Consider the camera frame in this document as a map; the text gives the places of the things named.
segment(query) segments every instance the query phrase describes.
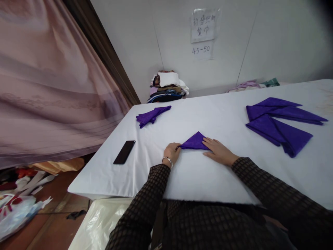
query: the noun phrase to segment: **woman's left hand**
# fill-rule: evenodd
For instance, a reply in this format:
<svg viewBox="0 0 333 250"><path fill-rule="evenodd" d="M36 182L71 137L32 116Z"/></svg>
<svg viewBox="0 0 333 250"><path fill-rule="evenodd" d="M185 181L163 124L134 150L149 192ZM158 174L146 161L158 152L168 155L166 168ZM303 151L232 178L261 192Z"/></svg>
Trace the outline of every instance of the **woman's left hand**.
<svg viewBox="0 0 333 250"><path fill-rule="evenodd" d="M181 144L180 143L170 143L166 149L164 150L164 156L163 157L168 157L170 160L172 160L172 163L175 164L176 161L178 160L181 148L179 148ZM169 168L171 168L171 163L169 162L168 159L163 159L162 161L163 164L167 165Z"/></svg>

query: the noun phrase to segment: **paper sign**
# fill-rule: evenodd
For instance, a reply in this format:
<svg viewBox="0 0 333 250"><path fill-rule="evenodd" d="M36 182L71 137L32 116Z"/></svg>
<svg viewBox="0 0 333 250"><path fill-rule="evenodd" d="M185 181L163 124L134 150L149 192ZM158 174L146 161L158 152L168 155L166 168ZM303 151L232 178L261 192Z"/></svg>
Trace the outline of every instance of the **paper sign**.
<svg viewBox="0 0 333 250"><path fill-rule="evenodd" d="M213 41L194 43L191 46L194 60L210 60L213 55Z"/></svg>
<svg viewBox="0 0 333 250"><path fill-rule="evenodd" d="M195 9L191 20L191 43L215 38L217 9Z"/></svg>

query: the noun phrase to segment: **handwritten number 45-50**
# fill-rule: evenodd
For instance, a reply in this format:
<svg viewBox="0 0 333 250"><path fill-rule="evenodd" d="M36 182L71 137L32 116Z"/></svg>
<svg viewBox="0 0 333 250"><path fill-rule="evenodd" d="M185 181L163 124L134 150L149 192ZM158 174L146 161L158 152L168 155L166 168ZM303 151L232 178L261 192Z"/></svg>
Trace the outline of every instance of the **handwritten number 45-50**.
<svg viewBox="0 0 333 250"><path fill-rule="evenodd" d="M203 52L205 53L206 51L209 51L209 46L205 46L203 49L199 49L199 48L193 48L193 51L192 53L194 54L198 54L199 53L199 50L203 50Z"/></svg>

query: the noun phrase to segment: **hand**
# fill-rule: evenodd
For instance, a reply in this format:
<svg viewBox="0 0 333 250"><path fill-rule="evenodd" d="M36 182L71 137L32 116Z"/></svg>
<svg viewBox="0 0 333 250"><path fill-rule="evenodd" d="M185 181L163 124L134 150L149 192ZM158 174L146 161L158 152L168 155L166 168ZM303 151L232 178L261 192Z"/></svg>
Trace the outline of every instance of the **hand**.
<svg viewBox="0 0 333 250"><path fill-rule="evenodd" d="M231 167L233 163L239 158L239 156L234 155L218 140L210 139L207 137L204 138L202 143L212 151L212 153L204 152L204 155L218 163Z"/></svg>
<svg viewBox="0 0 333 250"><path fill-rule="evenodd" d="M178 160L181 148L179 148L181 144L180 143L170 143L166 149L164 150L164 156L168 157L170 160L172 160L172 163L175 165L176 161ZM168 159L163 159L163 164L167 165L169 168L171 168L171 163Z"/></svg>

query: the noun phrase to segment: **wrist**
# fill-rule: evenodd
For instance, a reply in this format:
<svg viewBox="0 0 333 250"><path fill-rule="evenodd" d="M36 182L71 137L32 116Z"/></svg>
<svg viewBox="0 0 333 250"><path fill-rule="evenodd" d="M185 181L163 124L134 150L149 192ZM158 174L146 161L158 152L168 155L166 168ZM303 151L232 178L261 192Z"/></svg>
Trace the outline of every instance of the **wrist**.
<svg viewBox="0 0 333 250"><path fill-rule="evenodd" d="M167 165L171 169L171 162L168 159L163 158L162 164Z"/></svg>
<svg viewBox="0 0 333 250"><path fill-rule="evenodd" d="M239 159L240 157L237 155L233 155L230 157L230 160L228 162L228 166L232 168L233 164Z"/></svg>

